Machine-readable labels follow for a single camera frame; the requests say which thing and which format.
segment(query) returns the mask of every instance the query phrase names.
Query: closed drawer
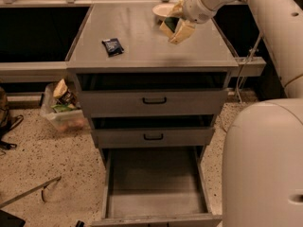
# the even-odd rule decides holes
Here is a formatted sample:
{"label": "closed drawer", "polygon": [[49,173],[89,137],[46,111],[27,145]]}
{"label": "closed drawer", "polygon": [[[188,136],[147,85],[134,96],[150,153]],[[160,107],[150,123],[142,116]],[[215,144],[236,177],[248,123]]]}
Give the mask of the closed drawer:
{"label": "closed drawer", "polygon": [[82,92],[87,117],[219,114],[227,91]]}
{"label": "closed drawer", "polygon": [[195,148],[111,149],[92,226],[215,227]]}
{"label": "closed drawer", "polygon": [[213,115],[93,118],[100,148],[209,145]]}

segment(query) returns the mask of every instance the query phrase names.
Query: drawer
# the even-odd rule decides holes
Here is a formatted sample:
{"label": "drawer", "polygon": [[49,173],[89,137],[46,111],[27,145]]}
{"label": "drawer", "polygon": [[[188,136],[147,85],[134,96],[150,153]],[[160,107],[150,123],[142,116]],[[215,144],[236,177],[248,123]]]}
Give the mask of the drawer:
{"label": "drawer", "polygon": [[149,73],[77,73],[81,91],[129,91],[169,89],[222,89],[226,87],[226,71],[149,72]]}
{"label": "drawer", "polygon": [[94,118],[92,135],[100,148],[209,145],[213,115]]}
{"label": "drawer", "polygon": [[92,226],[215,227],[195,148],[111,149]]}
{"label": "drawer", "polygon": [[219,114],[227,91],[81,92],[87,117]]}

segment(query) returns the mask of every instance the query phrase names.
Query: floor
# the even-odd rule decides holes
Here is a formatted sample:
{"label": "floor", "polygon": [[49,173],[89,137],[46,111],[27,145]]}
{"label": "floor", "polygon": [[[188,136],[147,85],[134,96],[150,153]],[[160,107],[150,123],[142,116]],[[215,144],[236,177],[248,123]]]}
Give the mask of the floor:
{"label": "floor", "polygon": [[[214,214],[222,213],[222,156],[226,130],[243,108],[257,102],[252,91],[242,92],[243,104],[230,96],[216,121],[216,132],[202,161],[205,184]],[[3,140],[16,143],[16,150],[0,156],[0,203],[62,176],[41,190],[5,207],[24,219],[26,227],[74,227],[78,220],[89,226],[101,217],[105,168],[88,128],[57,132],[40,116],[39,108],[13,109],[24,121]]]}

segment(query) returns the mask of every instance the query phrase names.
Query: box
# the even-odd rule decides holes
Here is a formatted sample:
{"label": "box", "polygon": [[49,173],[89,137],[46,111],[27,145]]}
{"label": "box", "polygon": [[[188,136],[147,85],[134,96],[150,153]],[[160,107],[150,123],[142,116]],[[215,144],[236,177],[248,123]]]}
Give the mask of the box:
{"label": "box", "polygon": [[55,83],[50,83],[45,88],[45,98],[40,110],[40,116],[46,118],[57,131],[78,130],[88,127],[88,121],[84,117],[82,110],[70,112],[55,113],[51,106],[56,104],[56,99],[53,97]]}

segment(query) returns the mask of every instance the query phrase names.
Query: yellow object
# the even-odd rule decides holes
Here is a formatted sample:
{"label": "yellow object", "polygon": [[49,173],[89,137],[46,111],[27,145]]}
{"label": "yellow object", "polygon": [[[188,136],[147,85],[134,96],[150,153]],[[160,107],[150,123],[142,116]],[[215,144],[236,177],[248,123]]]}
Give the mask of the yellow object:
{"label": "yellow object", "polygon": [[58,84],[54,90],[54,93],[53,93],[54,98],[58,99],[58,98],[62,97],[67,92],[67,90],[68,90],[68,88],[65,84],[65,80],[61,79],[58,82]]}
{"label": "yellow object", "polygon": [[195,31],[195,24],[189,20],[183,19],[183,0],[180,0],[171,10],[160,29],[169,37],[169,42],[172,44],[179,44],[183,40],[189,38]]}

